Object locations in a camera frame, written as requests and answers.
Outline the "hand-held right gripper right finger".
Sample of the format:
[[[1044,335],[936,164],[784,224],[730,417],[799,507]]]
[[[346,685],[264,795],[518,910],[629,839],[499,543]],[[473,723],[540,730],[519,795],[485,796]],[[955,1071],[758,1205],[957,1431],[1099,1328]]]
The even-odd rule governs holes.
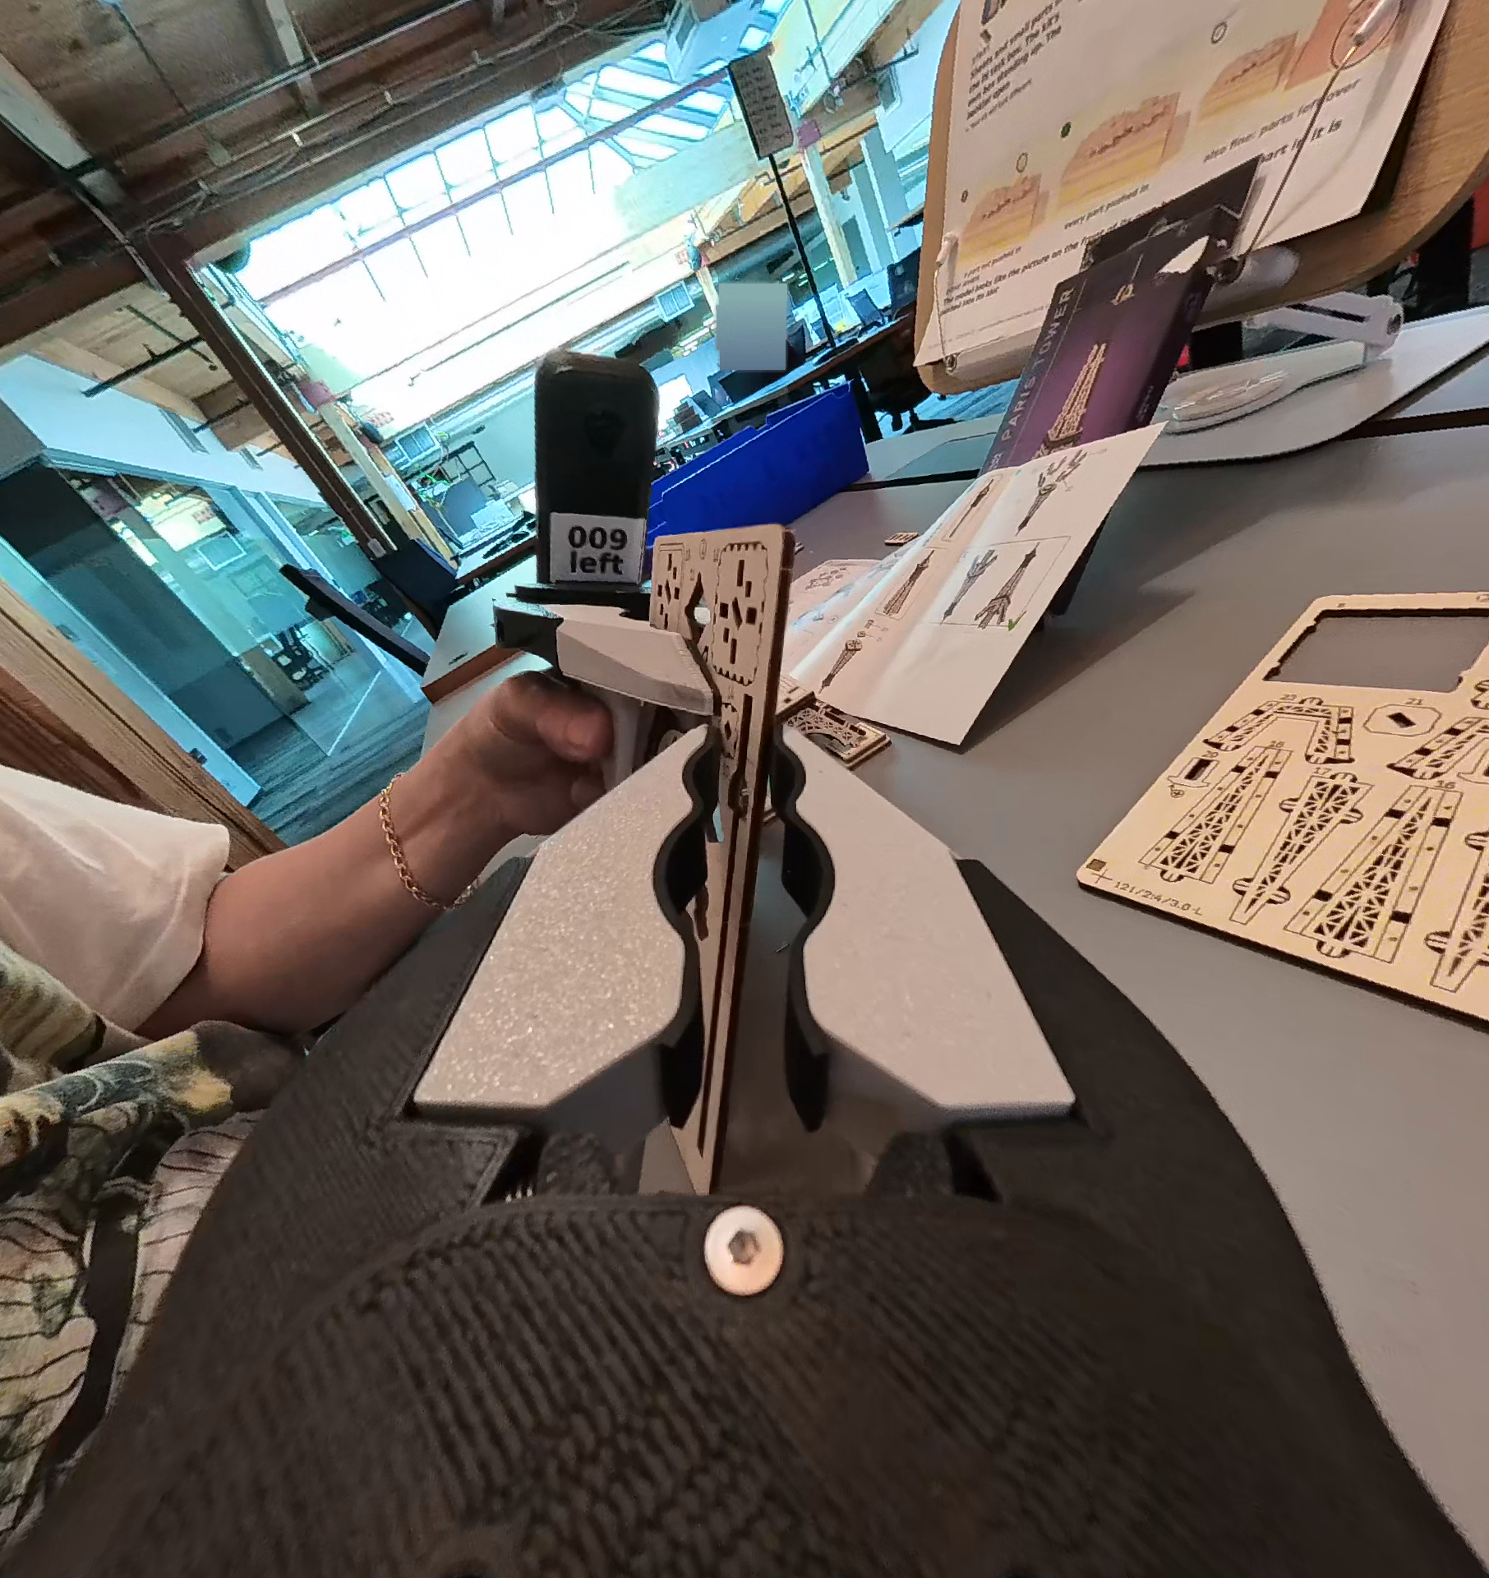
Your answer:
[[[808,1133],[1058,1121],[1073,1093],[950,848],[780,738],[785,1076]]]

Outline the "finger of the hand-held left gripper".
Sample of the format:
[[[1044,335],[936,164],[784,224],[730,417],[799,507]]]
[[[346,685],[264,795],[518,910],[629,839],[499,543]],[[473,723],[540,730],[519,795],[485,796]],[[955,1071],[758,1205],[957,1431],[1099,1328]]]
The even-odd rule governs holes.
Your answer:
[[[691,642],[626,613],[557,613],[555,666],[569,682],[626,700],[713,716],[713,683]]]

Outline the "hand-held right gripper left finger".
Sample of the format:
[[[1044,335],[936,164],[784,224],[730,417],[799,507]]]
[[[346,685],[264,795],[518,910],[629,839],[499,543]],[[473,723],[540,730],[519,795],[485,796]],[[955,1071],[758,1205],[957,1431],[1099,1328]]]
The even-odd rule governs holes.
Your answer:
[[[703,724],[538,846],[418,1079],[416,1115],[538,1134],[689,1119],[705,1064],[691,910],[713,800]]]

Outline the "wooden arch puzzle sheet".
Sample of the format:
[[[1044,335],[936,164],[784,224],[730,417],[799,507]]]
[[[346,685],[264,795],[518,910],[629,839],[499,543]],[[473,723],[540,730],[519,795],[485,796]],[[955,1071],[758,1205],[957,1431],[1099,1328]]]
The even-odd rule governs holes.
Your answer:
[[[703,841],[705,882],[687,910],[703,1059],[694,1107],[672,1126],[694,1194],[715,1188],[725,1134],[792,561],[794,539],[780,525],[687,532],[653,544],[651,623],[689,644],[715,699],[715,807]]]

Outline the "person's left forearm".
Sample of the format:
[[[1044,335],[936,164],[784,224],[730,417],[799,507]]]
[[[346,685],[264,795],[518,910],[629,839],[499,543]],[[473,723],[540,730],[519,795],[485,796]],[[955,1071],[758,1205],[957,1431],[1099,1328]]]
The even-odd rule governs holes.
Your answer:
[[[420,764],[319,838],[221,879],[199,958],[139,1033],[217,1021],[305,1037],[341,1016],[475,880],[456,872],[439,790]]]

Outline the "person's left hand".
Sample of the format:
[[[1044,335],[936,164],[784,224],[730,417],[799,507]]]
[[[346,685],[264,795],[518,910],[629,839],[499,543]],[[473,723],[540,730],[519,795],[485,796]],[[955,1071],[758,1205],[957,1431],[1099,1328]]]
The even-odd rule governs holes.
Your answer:
[[[456,872],[476,879],[509,843],[549,838],[603,793],[614,721],[602,700],[545,675],[497,685],[422,762],[458,841]]]

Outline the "blue plastic bin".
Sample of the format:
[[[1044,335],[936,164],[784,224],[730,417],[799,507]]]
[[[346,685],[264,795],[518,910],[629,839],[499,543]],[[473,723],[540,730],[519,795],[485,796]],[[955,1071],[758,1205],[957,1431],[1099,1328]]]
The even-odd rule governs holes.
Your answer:
[[[868,471],[852,385],[833,385],[658,479],[646,544],[663,536],[790,525]]]

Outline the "wooden tower model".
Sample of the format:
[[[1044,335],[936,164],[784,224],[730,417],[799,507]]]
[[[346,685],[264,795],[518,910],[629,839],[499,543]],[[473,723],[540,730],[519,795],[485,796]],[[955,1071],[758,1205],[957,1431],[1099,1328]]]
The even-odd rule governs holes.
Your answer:
[[[811,695],[794,700],[780,712],[778,721],[850,771],[873,760],[892,745],[892,738],[883,730],[852,719]]]

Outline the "wooden tower puzzle sheet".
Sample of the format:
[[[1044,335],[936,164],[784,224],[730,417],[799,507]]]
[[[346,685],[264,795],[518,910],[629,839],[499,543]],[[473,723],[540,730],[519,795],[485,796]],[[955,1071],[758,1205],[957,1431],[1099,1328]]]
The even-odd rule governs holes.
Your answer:
[[[1288,678],[1365,620],[1487,628],[1451,685]],[[1077,880],[1489,1025],[1489,591],[1310,603]]]

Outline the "white instruction booklet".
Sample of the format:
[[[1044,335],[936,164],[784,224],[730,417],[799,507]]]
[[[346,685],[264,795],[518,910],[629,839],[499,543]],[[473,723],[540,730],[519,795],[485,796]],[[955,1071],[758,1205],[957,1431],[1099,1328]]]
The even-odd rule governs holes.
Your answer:
[[[962,743],[1163,433],[979,477],[910,544],[792,616],[782,676],[857,721]]]

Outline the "white printed t-shirt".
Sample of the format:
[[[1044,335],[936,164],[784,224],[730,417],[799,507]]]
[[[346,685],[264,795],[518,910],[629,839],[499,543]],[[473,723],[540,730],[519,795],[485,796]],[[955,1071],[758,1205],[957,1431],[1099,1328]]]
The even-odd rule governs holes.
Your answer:
[[[140,1155],[264,1110],[290,1040],[200,1019],[142,1030],[195,965],[228,860],[211,824],[164,819],[0,766],[1,1239],[84,1237]]]

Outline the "dark purple puzzle box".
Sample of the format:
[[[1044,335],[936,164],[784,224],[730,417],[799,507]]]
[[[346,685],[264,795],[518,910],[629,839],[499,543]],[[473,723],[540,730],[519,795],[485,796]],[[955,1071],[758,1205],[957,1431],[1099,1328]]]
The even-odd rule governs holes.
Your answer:
[[[1096,237],[1055,287],[984,471],[1039,465],[1031,524],[1089,445],[1149,429],[1231,248],[1259,158]]]

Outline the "white striped cloth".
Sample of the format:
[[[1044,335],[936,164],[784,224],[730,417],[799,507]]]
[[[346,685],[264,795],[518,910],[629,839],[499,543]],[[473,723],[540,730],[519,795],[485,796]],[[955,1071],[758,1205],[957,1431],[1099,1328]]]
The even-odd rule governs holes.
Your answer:
[[[0,1565],[123,1392],[257,1119],[91,1122],[0,1200]]]

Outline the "printed instruction paper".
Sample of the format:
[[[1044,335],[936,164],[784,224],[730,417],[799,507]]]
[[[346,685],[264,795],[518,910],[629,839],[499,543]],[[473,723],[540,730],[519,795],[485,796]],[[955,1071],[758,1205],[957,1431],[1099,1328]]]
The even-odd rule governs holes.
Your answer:
[[[916,361],[1034,338],[1089,244],[1250,165],[1240,234],[1358,215],[1444,2],[960,4],[940,71]]]

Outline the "wooden board book stand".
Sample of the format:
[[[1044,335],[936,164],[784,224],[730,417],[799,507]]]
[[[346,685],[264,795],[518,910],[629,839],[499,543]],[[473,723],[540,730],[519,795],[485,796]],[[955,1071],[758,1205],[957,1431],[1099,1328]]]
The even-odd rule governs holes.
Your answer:
[[[1247,320],[1272,308],[1305,304],[1363,285],[1430,239],[1483,184],[1489,176],[1489,4],[1446,6],[1420,86],[1363,210],[1276,246],[1248,244],[1238,230],[1231,253],[1240,265],[1224,285],[1211,292],[1200,326]],[[940,71],[952,66],[953,28],[955,16],[935,78],[931,145],[936,81]],[[983,349],[938,364],[916,361],[916,311],[929,302],[923,272],[935,260],[938,241],[936,208],[928,200],[929,176],[941,165],[943,158],[929,148],[914,366],[931,393],[962,393],[1022,371],[1037,333],[1025,344]]]

